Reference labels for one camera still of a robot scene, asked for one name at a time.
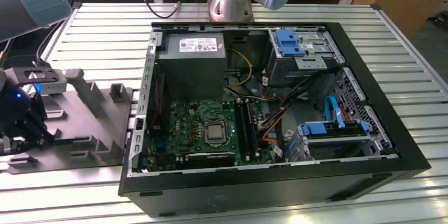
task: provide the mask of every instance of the aluminum table surface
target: aluminum table surface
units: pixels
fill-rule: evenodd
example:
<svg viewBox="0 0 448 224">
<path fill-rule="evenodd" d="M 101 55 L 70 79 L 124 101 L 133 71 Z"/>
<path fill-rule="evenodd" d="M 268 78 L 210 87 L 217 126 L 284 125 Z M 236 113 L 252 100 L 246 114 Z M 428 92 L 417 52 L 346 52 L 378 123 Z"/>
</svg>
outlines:
<svg viewBox="0 0 448 224">
<path fill-rule="evenodd" d="M 173 5 L 153 4 L 153 8 L 168 13 Z M 260 22 L 341 23 L 432 169 L 357 200 L 169 219 L 149 218 L 117 196 L 121 167 L 25 175 L 2 172 L 0 223 L 448 222 L 448 88 L 382 11 L 356 5 L 286 5 L 269 11 L 253 5 L 253 12 Z M 182 4 L 165 20 L 156 19 L 144 4 L 82 4 L 53 36 L 44 56 L 53 68 L 82 68 L 85 79 L 94 80 L 100 88 L 121 82 L 138 89 L 150 23 L 205 21 L 205 4 Z M 0 171 L 6 161 L 0 159 Z"/>
</svg>

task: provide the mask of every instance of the yellow cable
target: yellow cable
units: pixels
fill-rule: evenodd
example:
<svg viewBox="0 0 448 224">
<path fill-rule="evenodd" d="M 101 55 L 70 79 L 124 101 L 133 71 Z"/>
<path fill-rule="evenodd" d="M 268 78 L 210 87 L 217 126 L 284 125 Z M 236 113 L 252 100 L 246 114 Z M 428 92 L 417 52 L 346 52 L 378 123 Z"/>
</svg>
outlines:
<svg viewBox="0 0 448 224">
<path fill-rule="evenodd" d="M 237 55 L 241 56 L 241 58 L 245 60 L 246 64 L 249 65 L 249 75 L 246 76 L 245 80 L 238 82 L 237 84 L 224 85 L 225 88 L 230 88 L 230 87 L 240 86 L 249 81 L 249 79 L 252 77 L 252 64 L 250 64 L 249 60 L 245 58 L 245 56 L 238 51 L 236 51 L 234 49 L 226 49 L 226 50 L 236 52 Z"/>
</svg>

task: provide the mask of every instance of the blue drive bracket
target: blue drive bracket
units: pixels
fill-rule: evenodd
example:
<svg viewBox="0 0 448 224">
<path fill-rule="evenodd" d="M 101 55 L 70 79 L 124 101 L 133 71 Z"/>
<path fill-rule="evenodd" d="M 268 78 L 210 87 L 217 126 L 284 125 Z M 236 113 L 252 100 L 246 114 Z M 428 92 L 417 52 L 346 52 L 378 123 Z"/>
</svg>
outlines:
<svg viewBox="0 0 448 224">
<path fill-rule="evenodd" d="M 301 126 L 302 135 L 325 135 L 326 129 L 324 123 L 306 123 Z"/>
<path fill-rule="evenodd" d="M 360 122 L 360 126 L 361 126 L 361 128 L 362 128 L 362 130 L 364 130 L 364 133 L 368 134 L 368 133 L 370 132 L 370 126 L 369 126 L 369 123 L 365 122 L 365 121 L 361 121 L 361 122 Z"/>
<path fill-rule="evenodd" d="M 274 37 L 282 57 L 304 57 L 306 55 L 300 46 L 300 39 L 290 29 L 276 30 Z"/>
</svg>

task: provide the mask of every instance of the sticker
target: sticker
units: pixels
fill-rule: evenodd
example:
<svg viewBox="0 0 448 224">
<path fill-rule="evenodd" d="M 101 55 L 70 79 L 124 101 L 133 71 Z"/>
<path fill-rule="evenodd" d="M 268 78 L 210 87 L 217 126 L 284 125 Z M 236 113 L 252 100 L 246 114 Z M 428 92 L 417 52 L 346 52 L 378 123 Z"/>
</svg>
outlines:
<svg viewBox="0 0 448 224">
<path fill-rule="evenodd" d="M 265 76 L 262 76 L 262 78 L 261 78 L 261 83 L 262 83 L 262 86 L 268 86 L 268 84 L 269 84 L 269 78 L 268 77 L 265 77 Z"/>
<path fill-rule="evenodd" d="M 273 152 L 274 152 L 274 154 L 277 154 L 278 157 L 282 156 L 282 151 L 280 150 L 278 146 L 274 146 Z"/>
<path fill-rule="evenodd" d="M 310 43 L 302 43 L 301 48 L 302 49 L 314 49 L 313 44 L 310 44 Z"/>
<path fill-rule="evenodd" d="M 216 38 L 181 39 L 178 42 L 178 52 L 216 52 Z"/>
<path fill-rule="evenodd" d="M 292 130 L 288 130 L 288 131 L 286 131 L 286 134 L 285 134 L 285 137 L 292 137 L 293 133 L 294 133 L 294 132 L 293 132 Z"/>
<path fill-rule="evenodd" d="M 301 39 L 320 39 L 320 37 L 317 35 L 301 35 L 298 36 Z"/>
</svg>

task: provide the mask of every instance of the power supply label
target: power supply label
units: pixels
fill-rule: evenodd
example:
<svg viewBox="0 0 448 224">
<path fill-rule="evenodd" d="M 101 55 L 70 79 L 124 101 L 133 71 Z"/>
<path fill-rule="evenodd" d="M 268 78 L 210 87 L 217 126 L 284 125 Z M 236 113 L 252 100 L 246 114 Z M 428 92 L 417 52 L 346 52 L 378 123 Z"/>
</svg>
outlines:
<svg viewBox="0 0 448 224">
<path fill-rule="evenodd" d="M 181 39 L 178 42 L 178 52 L 216 52 L 216 38 Z"/>
</svg>

